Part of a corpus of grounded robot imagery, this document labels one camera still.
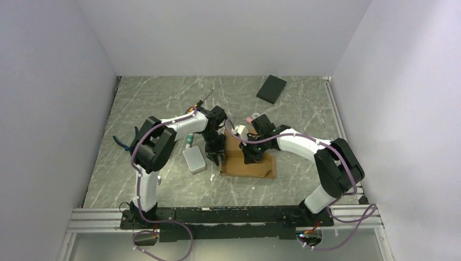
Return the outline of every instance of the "white wall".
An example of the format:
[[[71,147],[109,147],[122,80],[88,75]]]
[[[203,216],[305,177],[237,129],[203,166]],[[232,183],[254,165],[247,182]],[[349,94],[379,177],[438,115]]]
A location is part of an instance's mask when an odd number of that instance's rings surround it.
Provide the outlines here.
[[[76,1],[1,1],[1,260],[56,259],[115,83]]]
[[[78,0],[118,75],[331,76],[371,0]]]
[[[374,0],[333,74],[396,260],[461,259],[461,2]]]

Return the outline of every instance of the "small gray box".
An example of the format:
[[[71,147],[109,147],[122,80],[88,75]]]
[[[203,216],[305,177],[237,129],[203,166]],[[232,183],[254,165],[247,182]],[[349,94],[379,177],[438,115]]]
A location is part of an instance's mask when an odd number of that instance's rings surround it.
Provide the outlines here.
[[[207,164],[203,159],[202,152],[200,152],[200,149],[197,146],[184,150],[183,154],[192,174],[197,174],[205,170],[207,167]]]

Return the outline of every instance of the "gray marble surface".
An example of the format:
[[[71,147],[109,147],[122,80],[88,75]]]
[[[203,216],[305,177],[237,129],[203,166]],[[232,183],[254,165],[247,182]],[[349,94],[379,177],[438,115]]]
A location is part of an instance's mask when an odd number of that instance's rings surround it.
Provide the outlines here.
[[[287,81],[276,104],[256,98],[267,76],[123,77],[105,128],[99,155],[86,195],[85,208],[115,208],[134,194],[135,174],[130,156],[114,143],[116,135],[131,143],[134,126],[151,115],[159,119],[179,116],[187,107],[215,90],[204,103],[219,105],[230,119],[245,124],[253,113],[266,113],[276,126],[285,124],[320,139],[335,139],[338,131],[321,77],[280,77]],[[315,164],[300,156],[271,151],[277,158],[277,178],[224,177],[208,159],[207,169],[191,174],[183,157],[186,138],[176,142],[162,169],[159,206],[263,206],[299,204],[319,184]],[[193,146],[204,155],[204,141],[195,134]],[[354,196],[342,204],[357,204]]]

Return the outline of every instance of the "brown cardboard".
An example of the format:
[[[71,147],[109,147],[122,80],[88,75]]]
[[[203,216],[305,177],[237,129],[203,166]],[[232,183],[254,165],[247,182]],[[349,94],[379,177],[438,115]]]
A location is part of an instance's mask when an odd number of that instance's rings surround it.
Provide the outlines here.
[[[263,154],[260,163],[245,165],[244,154],[239,148],[240,141],[232,137],[227,130],[224,131],[226,141],[226,161],[221,164],[221,175],[232,177],[252,177],[252,178],[276,178],[277,168],[275,158],[268,154]]]

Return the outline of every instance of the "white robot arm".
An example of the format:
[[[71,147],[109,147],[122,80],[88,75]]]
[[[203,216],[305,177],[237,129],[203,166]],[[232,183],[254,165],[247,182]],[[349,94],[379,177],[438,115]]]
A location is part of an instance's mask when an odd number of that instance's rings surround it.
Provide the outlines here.
[[[181,120],[187,115],[171,119],[158,120],[154,116],[149,117],[130,145],[130,154],[137,147],[143,136],[147,134],[154,126],[168,122],[164,126],[153,131],[147,139],[139,146],[135,155],[134,164],[142,172],[140,181],[140,201],[144,216],[149,219],[155,219],[157,210],[157,185],[160,182],[160,170],[168,161],[175,141],[186,137],[190,133],[202,134],[206,146],[205,155],[208,159],[219,166],[220,161],[224,161],[224,151],[226,137],[218,134],[217,130],[222,127],[223,121],[227,118],[224,110],[218,106],[208,111],[198,107],[197,111],[189,114],[195,114],[187,120]],[[133,213],[138,213],[139,206],[137,196],[130,203]]]
[[[300,207],[306,210],[311,219],[315,219],[321,211],[326,211],[328,205],[353,187],[337,155],[325,146],[330,146],[340,153],[355,184],[364,178],[362,167],[344,139],[307,139],[305,135],[288,126],[281,125],[276,128],[265,114],[251,121],[251,124],[256,134],[248,134],[245,126],[236,126],[232,131],[234,135],[238,134],[238,139],[242,141],[240,148],[244,153],[245,164],[257,163],[262,159],[264,151],[276,149],[298,154],[317,165],[321,184],[300,203]]]

